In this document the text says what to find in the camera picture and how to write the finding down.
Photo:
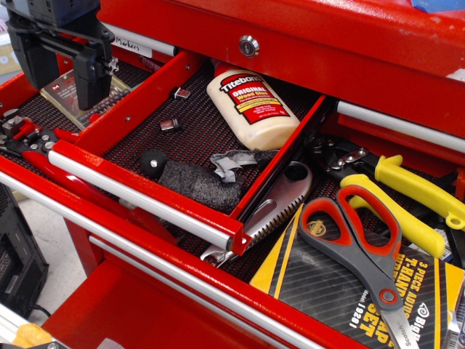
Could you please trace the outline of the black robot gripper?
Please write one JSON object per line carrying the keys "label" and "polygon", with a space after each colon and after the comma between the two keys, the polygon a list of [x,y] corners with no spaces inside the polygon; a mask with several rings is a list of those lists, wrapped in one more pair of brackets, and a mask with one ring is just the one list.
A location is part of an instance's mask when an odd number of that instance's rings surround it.
{"label": "black robot gripper", "polygon": [[114,34],[98,19],[99,1],[6,1],[12,48],[27,80],[42,89],[60,76],[56,53],[73,58],[78,107],[110,93]]}

